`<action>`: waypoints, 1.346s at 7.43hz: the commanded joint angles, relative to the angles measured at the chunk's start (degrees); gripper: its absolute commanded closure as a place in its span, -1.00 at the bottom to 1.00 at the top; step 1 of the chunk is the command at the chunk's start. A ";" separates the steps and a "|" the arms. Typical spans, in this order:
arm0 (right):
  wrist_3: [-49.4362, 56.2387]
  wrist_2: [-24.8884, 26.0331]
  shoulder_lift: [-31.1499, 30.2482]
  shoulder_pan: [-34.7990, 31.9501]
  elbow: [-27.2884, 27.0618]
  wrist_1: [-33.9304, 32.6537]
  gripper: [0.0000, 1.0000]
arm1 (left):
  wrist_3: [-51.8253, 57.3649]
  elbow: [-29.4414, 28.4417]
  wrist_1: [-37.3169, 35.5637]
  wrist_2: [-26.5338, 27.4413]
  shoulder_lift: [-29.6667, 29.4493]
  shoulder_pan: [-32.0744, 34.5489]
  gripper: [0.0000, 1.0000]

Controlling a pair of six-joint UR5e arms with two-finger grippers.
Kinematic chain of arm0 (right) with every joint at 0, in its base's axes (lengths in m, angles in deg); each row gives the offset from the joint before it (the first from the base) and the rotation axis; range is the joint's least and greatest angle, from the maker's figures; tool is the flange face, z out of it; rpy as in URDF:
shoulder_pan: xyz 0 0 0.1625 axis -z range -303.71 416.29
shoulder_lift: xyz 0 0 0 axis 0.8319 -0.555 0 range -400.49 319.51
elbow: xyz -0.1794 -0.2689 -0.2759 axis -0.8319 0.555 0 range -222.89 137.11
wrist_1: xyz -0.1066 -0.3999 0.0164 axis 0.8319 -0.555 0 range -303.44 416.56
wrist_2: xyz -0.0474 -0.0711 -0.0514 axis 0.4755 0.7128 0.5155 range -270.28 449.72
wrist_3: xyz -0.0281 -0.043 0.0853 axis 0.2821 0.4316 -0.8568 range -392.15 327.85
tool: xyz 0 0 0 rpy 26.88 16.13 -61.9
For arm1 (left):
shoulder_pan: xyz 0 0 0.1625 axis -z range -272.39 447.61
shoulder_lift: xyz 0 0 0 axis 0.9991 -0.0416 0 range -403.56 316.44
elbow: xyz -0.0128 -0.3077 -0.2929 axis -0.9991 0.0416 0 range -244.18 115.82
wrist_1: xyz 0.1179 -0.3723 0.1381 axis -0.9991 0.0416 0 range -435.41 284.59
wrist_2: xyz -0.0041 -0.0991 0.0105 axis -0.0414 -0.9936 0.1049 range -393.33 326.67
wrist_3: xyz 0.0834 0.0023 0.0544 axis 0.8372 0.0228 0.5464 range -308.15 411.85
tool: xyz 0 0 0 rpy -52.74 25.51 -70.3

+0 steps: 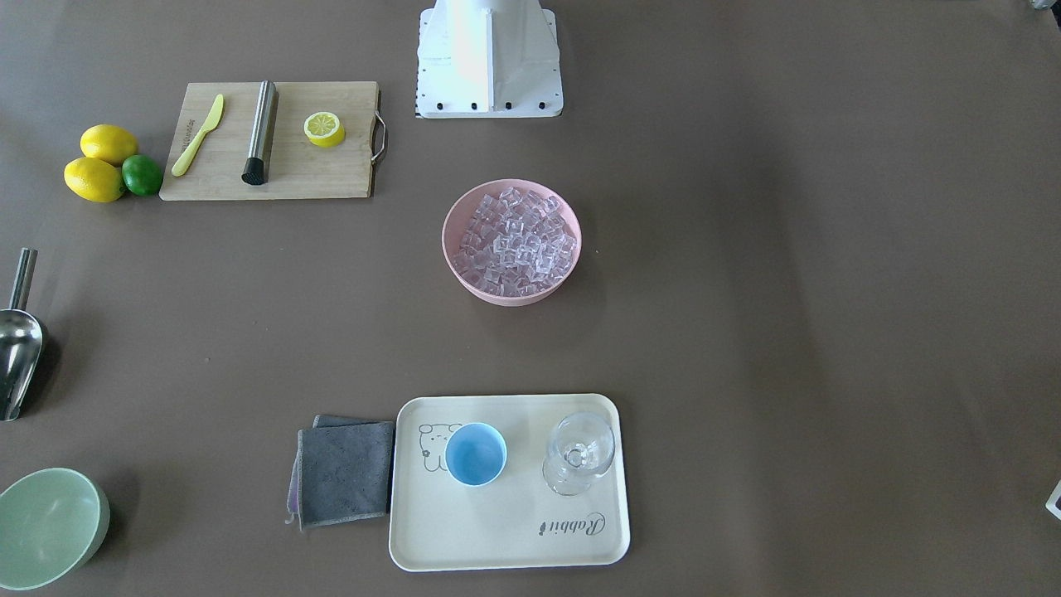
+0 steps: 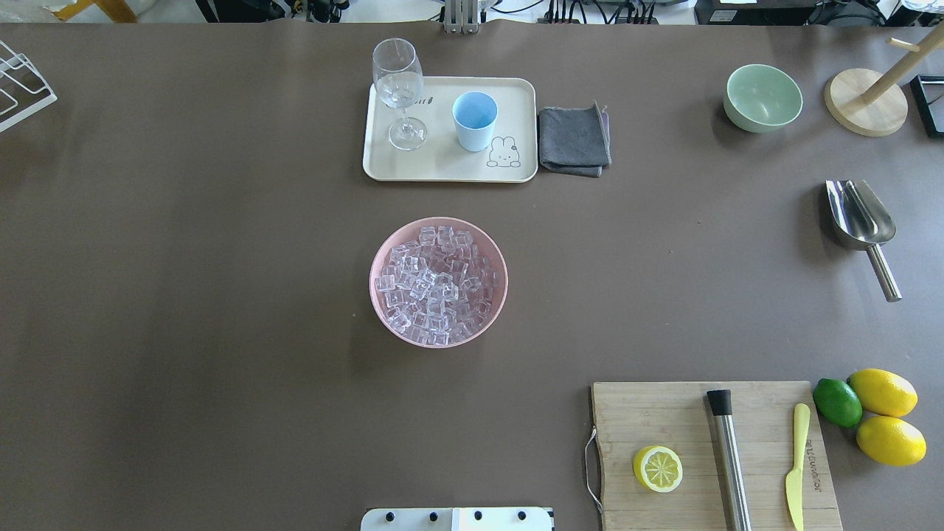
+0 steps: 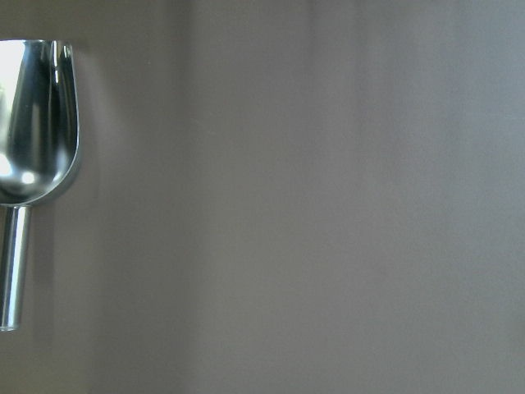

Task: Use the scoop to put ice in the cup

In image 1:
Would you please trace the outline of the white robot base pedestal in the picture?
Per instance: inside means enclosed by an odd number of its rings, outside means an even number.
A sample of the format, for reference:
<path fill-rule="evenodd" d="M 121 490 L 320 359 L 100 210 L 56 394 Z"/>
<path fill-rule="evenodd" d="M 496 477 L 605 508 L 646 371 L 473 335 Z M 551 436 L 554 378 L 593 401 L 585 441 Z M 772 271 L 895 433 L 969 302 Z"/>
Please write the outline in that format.
<path fill-rule="evenodd" d="M 538 1 L 437 1 L 419 15 L 421 119 L 562 115 L 555 13 Z"/>

